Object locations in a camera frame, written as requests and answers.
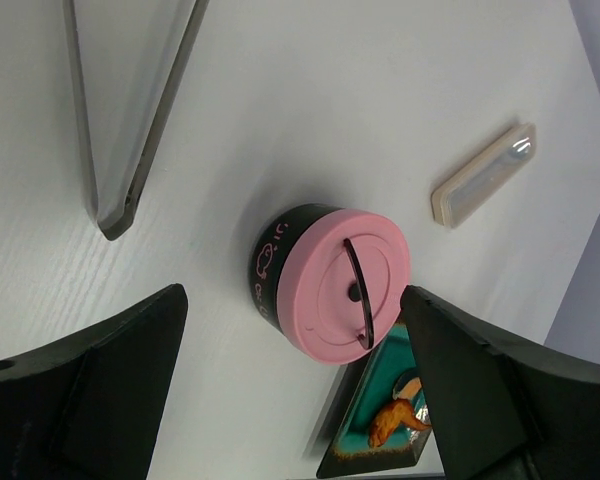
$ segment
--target small container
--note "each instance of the small container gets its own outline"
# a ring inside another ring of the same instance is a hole
[[[387,335],[409,279],[407,242],[393,222],[320,204],[276,218],[249,266],[260,314],[299,350],[336,365],[364,356]]]

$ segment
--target white table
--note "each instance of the white table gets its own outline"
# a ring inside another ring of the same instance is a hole
[[[600,98],[566,0],[212,0],[115,243],[83,203],[59,5],[0,2],[0,358],[183,283],[151,479],[315,474],[339,369],[268,326],[245,283],[286,206],[390,217],[416,284],[544,340],[600,211]],[[432,188],[516,119],[536,158],[459,229],[435,224]],[[408,471],[441,471],[433,439]]]

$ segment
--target black container body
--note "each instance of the black container body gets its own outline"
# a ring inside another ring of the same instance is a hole
[[[249,290],[260,315],[278,330],[278,283],[289,253],[311,225],[337,210],[342,209],[317,203],[294,207],[271,222],[256,242],[249,262]]]

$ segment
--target pink and black container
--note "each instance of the pink and black container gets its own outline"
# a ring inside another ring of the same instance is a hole
[[[311,358],[337,365],[387,335],[409,276],[407,243],[393,222],[320,204],[276,218],[249,266],[260,314]]]

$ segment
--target lid handle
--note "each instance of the lid handle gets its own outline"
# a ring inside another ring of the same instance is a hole
[[[356,255],[356,250],[353,248],[353,243],[348,238],[344,239],[344,248],[349,255],[349,261],[351,262],[351,266],[353,267],[353,273],[356,277],[356,287],[358,296],[357,298],[353,298],[352,294],[354,292],[352,289],[349,289],[349,298],[353,301],[357,301],[358,298],[362,300],[362,312],[364,313],[364,329],[365,333],[358,335],[358,341],[362,345],[365,350],[371,350],[373,348],[373,314],[371,313],[371,302],[369,301],[369,292],[367,291],[367,284],[364,282],[364,275],[362,274],[362,267],[360,267],[360,262],[358,261],[358,255]]]

